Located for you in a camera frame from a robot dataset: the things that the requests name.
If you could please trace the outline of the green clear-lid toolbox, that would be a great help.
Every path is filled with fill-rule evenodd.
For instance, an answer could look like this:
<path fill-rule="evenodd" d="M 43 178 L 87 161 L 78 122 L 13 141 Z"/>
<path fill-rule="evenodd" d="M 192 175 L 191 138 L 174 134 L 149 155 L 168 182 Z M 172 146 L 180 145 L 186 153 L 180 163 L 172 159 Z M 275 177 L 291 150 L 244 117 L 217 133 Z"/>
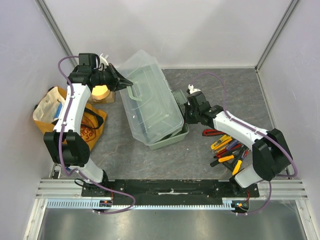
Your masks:
<path fill-rule="evenodd" d="M 120 91 L 133 138 L 151 150 L 183 141 L 189 133 L 182 110 L 187 98 L 172 90 L 156 58 L 139 50 L 118 71 L 133 83 Z"/>

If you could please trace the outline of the blue red screwdriver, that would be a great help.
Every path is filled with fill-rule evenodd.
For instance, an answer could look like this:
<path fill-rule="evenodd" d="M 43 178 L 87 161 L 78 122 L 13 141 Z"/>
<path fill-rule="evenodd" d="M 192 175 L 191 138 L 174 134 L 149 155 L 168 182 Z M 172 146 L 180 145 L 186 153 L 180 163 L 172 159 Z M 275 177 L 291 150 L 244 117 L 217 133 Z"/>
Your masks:
<path fill-rule="evenodd" d="M 217 153 L 224 153 L 226 151 L 229 151 L 233 147 L 235 147 L 237 144 L 240 144 L 240 142 L 236 139 L 233 139 L 231 142 L 228 143 L 228 145 L 224 146 L 222 149 L 220 149 Z"/>

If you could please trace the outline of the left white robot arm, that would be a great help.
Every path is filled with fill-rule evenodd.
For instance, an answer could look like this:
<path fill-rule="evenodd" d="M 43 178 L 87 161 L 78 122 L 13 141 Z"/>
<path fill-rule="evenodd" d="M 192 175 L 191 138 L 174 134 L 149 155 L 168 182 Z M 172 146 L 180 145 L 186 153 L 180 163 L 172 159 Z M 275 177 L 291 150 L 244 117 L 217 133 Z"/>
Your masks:
<path fill-rule="evenodd" d="M 53 130 L 45 132 L 43 140 L 53 162 L 60 165 L 67 176 L 79 174 L 103 197 L 110 192 L 110 184 L 106 172 L 92 161 L 90 148 L 81 137 L 83 114 L 94 87 L 107 86 L 116 92 L 133 83 L 107 61 L 106 55 L 79 53 L 76 58 L 78 65 L 72 72 L 62 73 L 67 81 L 65 103 Z"/>

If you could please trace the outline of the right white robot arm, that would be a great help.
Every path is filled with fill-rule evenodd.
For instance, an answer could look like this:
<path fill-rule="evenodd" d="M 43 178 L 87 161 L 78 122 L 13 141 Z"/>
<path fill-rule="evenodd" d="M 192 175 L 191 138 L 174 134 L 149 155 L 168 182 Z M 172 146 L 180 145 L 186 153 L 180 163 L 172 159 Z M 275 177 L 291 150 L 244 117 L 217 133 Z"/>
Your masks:
<path fill-rule="evenodd" d="M 252 152 L 252 164 L 231 178 L 229 191 L 235 197 L 242 196 L 247 187 L 259 181 L 271 181 L 292 164 L 293 159 L 283 133 L 274 128 L 270 131 L 255 127 L 223 109 L 211 106 L 199 89 L 187 90 L 185 122 L 202 124 L 221 131 Z"/>

